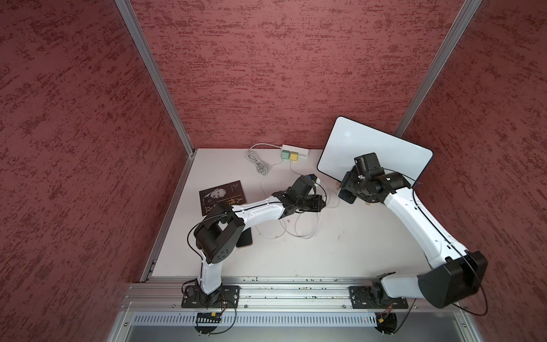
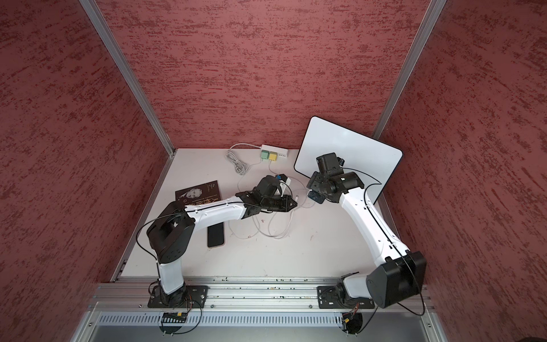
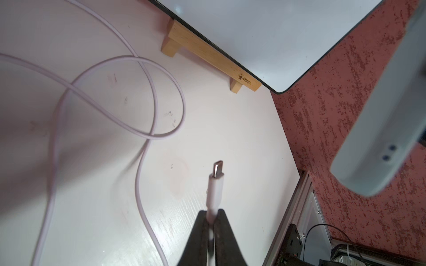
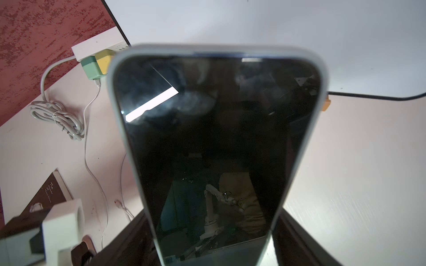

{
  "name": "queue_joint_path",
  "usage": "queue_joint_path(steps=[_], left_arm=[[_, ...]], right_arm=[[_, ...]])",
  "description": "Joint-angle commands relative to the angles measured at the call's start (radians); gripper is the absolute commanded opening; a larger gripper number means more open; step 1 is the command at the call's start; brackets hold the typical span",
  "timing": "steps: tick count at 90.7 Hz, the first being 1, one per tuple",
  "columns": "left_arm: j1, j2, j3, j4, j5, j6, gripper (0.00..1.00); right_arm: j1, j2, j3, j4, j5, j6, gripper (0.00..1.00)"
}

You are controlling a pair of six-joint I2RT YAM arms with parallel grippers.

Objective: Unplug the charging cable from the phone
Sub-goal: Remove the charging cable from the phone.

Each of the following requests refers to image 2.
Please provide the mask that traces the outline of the green-edged black phone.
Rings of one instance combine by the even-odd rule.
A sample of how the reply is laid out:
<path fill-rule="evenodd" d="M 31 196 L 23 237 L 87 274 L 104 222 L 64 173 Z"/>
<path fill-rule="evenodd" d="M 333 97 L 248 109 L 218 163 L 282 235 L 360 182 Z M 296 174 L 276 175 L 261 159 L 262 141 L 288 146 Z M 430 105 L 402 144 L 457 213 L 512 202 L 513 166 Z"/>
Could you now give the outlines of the green-edged black phone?
<path fill-rule="evenodd" d="M 322 194 L 316 192 L 315 190 L 310 190 L 307 194 L 307 197 L 318 204 L 323 204 L 326 199 Z"/>

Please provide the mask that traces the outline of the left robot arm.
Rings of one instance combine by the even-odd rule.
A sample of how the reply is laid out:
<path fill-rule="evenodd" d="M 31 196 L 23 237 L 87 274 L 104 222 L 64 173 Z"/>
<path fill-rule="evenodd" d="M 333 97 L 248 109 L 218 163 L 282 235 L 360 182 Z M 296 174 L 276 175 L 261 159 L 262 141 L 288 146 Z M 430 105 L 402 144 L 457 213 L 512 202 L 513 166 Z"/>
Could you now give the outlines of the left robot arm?
<path fill-rule="evenodd" d="M 146 231 L 155 254 L 160 293 L 165 296 L 183 292 L 182 256 L 193 232 L 220 223 L 241 220 L 261 213 L 290 212 L 298 207 L 289 186 L 283 186 L 286 175 L 267 175 L 250 191 L 203 205 L 171 202 Z"/>

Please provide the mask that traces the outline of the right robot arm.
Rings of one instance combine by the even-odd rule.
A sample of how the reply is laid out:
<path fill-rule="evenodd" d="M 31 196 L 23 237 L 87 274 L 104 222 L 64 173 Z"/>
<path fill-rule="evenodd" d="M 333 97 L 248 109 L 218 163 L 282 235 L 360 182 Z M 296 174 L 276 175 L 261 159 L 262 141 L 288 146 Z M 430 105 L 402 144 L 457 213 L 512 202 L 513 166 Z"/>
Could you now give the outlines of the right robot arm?
<path fill-rule="evenodd" d="M 421 252 L 411 252 L 375 208 L 354 172 L 314 172 L 308 183 L 309 197 L 322 203 L 339 204 L 362 234 L 375 269 L 369 274 L 343 277 L 342 293 L 348 298 L 368 298 L 382 309 L 422 294 L 427 261 Z"/>

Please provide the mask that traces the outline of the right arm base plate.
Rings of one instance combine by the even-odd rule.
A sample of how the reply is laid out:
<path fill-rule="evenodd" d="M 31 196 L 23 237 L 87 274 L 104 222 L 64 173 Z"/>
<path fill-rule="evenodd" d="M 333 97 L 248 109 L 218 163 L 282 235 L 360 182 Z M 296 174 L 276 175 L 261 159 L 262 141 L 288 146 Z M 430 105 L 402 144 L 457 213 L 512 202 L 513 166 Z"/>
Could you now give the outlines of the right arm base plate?
<path fill-rule="evenodd" d="M 341 285 L 318 286 L 316 289 L 320 309 L 374 309 L 372 299 L 350 297 Z"/>

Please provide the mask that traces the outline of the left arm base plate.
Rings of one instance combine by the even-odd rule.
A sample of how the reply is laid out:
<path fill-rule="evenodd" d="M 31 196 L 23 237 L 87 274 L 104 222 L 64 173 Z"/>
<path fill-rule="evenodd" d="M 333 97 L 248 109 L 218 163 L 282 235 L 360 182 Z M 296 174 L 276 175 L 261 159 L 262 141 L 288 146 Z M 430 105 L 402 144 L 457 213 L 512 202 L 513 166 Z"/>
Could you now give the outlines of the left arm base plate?
<path fill-rule="evenodd" d="M 149 309 L 202 309 L 207 300 L 208 286 L 185 285 L 172 294 L 166 294 L 160 285 L 150 290 Z"/>

